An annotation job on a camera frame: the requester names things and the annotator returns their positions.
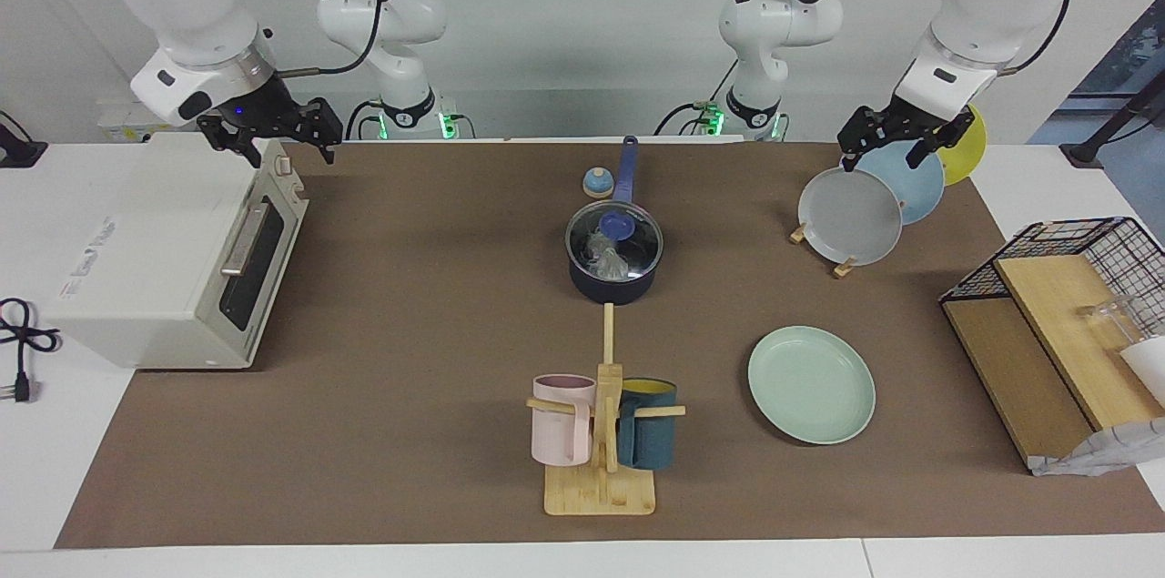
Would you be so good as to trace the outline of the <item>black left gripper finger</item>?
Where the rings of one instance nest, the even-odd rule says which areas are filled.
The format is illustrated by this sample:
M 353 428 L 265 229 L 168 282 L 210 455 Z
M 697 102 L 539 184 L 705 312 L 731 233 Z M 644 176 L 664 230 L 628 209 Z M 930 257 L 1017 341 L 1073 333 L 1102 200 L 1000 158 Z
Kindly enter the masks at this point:
M 841 168 L 852 172 L 860 158 L 868 151 L 866 135 L 873 129 L 873 110 L 869 106 L 857 106 L 847 122 L 839 131 L 839 147 L 842 151 Z
M 924 131 L 916 144 L 908 151 L 908 167 L 916 170 L 933 151 L 955 147 L 974 124 L 975 113 L 973 110 L 961 110 L 952 121 L 935 127 L 933 131 Z

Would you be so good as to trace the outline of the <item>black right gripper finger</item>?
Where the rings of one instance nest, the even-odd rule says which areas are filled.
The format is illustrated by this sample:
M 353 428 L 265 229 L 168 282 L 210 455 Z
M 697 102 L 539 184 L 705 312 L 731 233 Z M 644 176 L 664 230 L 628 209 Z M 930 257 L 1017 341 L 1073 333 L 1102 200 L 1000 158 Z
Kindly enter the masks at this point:
M 315 146 L 326 164 L 336 163 L 336 147 L 344 142 L 344 125 L 325 98 L 308 103 L 308 143 Z
M 257 135 L 253 131 L 246 127 L 239 131 L 228 131 L 223 118 L 199 118 L 198 129 L 209 140 L 209 146 L 213 150 L 233 151 L 233 154 L 246 158 L 250 167 L 261 167 L 262 155 L 255 147 L 254 139 Z

